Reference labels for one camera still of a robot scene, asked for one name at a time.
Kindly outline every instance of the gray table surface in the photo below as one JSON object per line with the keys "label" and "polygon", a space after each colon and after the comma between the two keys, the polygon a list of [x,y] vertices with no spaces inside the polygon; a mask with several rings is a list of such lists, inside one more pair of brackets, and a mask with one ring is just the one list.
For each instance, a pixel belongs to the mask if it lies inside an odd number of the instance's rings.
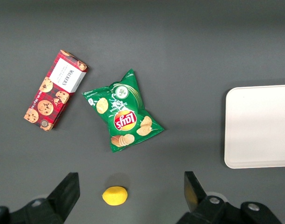
{"label": "gray table surface", "polygon": [[[23,119],[57,52],[90,67],[56,129]],[[166,131],[112,153],[81,92],[133,68],[147,110]],[[285,168],[230,169],[225,96],[285,84],[285,1],[0,0],[0,205],[14,211],[78,172],[67,224],[174,224],[188,211],[184,171],[234,206],[267,205],[285,224]],[[117,207],[101,197],[128,188]]]}

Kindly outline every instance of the snack bag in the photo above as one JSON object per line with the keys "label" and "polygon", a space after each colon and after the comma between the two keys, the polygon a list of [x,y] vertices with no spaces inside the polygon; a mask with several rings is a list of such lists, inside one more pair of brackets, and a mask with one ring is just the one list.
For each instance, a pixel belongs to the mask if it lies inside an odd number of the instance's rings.
{"label": "snack bag", "polygon": [[82,94],[108,125],[113,152],[164,131],[145,110],[132,69],[120,82]]}

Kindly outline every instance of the white label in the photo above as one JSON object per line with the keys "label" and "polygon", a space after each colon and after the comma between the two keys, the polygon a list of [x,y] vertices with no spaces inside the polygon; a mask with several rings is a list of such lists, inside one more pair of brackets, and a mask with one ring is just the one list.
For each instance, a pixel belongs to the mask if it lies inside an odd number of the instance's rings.
{"label": "white label", "polygon": [[94,101],[93,101],[92,98],[89,98],[89,99],[88,99],[88,103],[89,103],[91,106],[95,105],[95,103],[94,103]]}
{"label": "white label", "polygon": [[86,72],[60,58],[49,78],[68,93],[72,93],[76,91],[85,74]]}

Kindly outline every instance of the walkers cookie box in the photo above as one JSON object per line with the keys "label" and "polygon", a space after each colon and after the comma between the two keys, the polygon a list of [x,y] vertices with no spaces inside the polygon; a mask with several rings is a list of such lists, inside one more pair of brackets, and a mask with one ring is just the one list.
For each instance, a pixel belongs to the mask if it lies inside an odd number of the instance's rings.
{"label": "walkers cookie box", "polygon": [[75,56],[60,50],[24,119],[45,131],[51,130],[88,69]]}

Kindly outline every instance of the lemon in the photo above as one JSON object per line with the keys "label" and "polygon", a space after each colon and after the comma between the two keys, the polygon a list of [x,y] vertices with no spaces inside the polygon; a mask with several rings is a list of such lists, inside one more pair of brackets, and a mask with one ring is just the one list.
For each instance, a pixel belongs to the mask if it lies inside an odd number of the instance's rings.
{"label": "lemon", "polygon": [[108,188],[102,194],[102,198],[109,205],[120,205],[127,200],[128,193],[125,188],[114,186]]}

